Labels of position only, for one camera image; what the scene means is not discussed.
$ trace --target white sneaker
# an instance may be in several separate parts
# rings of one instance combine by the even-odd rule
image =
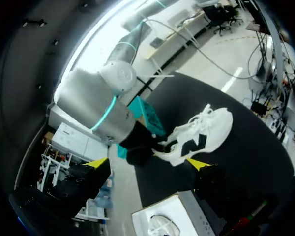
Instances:
[[[150,236],[179,236],[178,227],[161,215],[154,215],[149,220],[148,234]]]
[[[218,149],[232,129],[233,116],[227,108],[213,111],[210,107],[207,104],[187,124],[176,127],[167,141],[160,143],[165,147],[165,152],[153,150],[154,154],[177,166],[197,153],[210,153]]]

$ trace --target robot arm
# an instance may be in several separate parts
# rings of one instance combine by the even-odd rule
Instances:
[[[95,74],[71,71],[55,92],[55,103],[61,109],[103,141],[118,143],[128,149],[128,153],[137,151],[138,147],[140,150],[156,148],[157,143],[117,97],[135,85],[136,73],[131,64],[140,43],[151,31],[144,18],[177,1],[156,0],[141,6],[123,24],[129,34],[115,46],[103,68]]]

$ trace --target desk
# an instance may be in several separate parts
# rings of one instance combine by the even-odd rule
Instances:
[[[186,30],[189,34],[188,39],[191,37],[191,40],[194,41],[194,43],[198,44],[198,42],[193,38],[193,35],[189,32],[188,26],[191,25],[192,23],[196,22],[197,20],[203,18],[205,16],[204,11],[201,11],[196,17],[194,17],[191,21],[188,23],[182,25],[179,29],[177,29],[177,32],[182,34],[183,30]],[[180,37],[177,33],[173,32],[167,36],[167,38],[164,40],[161,46],[158,48],[152,48],[145,56],[144,58],[149,60],[151,59],[157,52],[161,51],[163,48],[166,47],[166,45],[170,44],[176,37]]]
[[[213,109],[227,107],[232,112],[232,130],[213,153],[200,153],[193,159],[209,164],[219,164],[227,176],[238,185],[261,193],[277,196],[280,207],[285,204],[295,186],[292,163],[285,149],[249,109],[235,99],[191,77],[174,73],[166,78],[148,97],[169,134],[199,113],[207,103]],[[175,193],[192,189],[196,170],[185,161],[172,167],[170,163],[151,158],[143,167],[135,167],[143,207],[149,206]],[[214,215],[210,207],[201,205],[213,230],[218,235],[223,227],[222,219]]]

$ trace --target black cable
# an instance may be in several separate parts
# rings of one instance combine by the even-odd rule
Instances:
[[[176,34],[178,34],[181,38],[183,38],[184,40],[186,40],[186,42],[188,42],[189,40],[187,39],[187,38],[185,38],[182,34],[180,34],[178,31],[176,31],[175,29],[173,29],[172,27],[170,27],[170,26],[168,26],[168,25],[166,25],[166,24],[164,24],[163,22],[160,22],[160,21],[158,21],[158,20],[154,20],[154,19],[148,19],[147,21],[154,21],[154,22],[157,22],[157,23],[159,23],[159,24],[161,24],[161,25],[163,25],[163,26],[165,26],[165,27],[167,27],[167,28],[169,28],[170,30],[172,30],[173,32],[175,32]],[[237,78],[237,79],[250,79],[251,78],[251,76],[249,76],[249,77],[237,77],[237,76],[234,76],[234,75],[232,75],[232,74],[230,74],[229,72],[227,72],[226,70],[224,70],[222,67],[220,67],[219,65],[217,65],[211,58],[209,58],[206,54],[204,54],[196,45],[194,45],[193,43],[191,44],[193,47],[195,47],[206,59],[208,59],[212,64],[214,64],[217,68],[219,68],[220,70],[222,70],[224,73],[226,73],[226,74],[228,74],[228,75],[230,75],[230,76],[232,76],[232,77],[235,77],[235,78]]]
[[[247,70],[248,70],[248,75],[249,75],[250,77],[252,77],[251,74],[250,74],[250,70],[249,70],[250,60],[251,60],[251,58],[252,58],[252,55],[253,55],[253,54],[255,53],[255,51],[259,48],[260,44],[261,44],[261,43],[259,43],[259,44],[256,46],[256,48],[252,51],[252,53],[250,54],[250,57],[249,57],[249,59],[248,59]]]
[[[138,79],[142,84],[144,84],[149,90],[151,90],[151,92],[153,92],[153,89],[151,89],[151,87],[148,86],[148,85],[146,84],[146,82],[144,82],[143,80],[141,80],[139,77],[137,77],[137,79]]]

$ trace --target white shelf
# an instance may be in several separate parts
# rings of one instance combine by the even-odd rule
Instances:
[[[62,155],[69,154],[69,159],[67,160],[67,163],[66,164],[60,163],[60,162],[52,159],[51,157],[49,157],[47,155],[47,153],[51,148],[61,152]],[[40,185],[38,184],[38,187],[37,187],[41,192],[44,189],[47,174],[50,171],[50,166],[55,165],[55,173],[54,173],[54,178],[53,178],[52,183],[53,183],[53,186],[56,186],[57,181],[59,180],[59,174],[60,174],[61,169],[67,170],[68,168],[70,168],[72,156],[74,156],[72,153],[64,152],[64,151],[60,150],[59,148],[52,146],[51,144],[47,144],[44,154],[42,154],[41,157],[42,157],[42,159],[45,159],[48,162],[47,162],[46,167],[44,168],[44,176],[42,179],[42,183]],[[75,156],[75,159],[76,158],[80,159],[81,162],[87,162],[86,160],[84,160],[78,156]],[[96,207],[96,205],[93,201],[94,201],[94,199],[88,199],[86,202],[86,206],[83,207],[74,218],[81,219],[81,220],[94,221],[94,222],[97,222],[98,220],[109,220],[109,218],[105,216],[104,209],[100,208],[100,207]]]

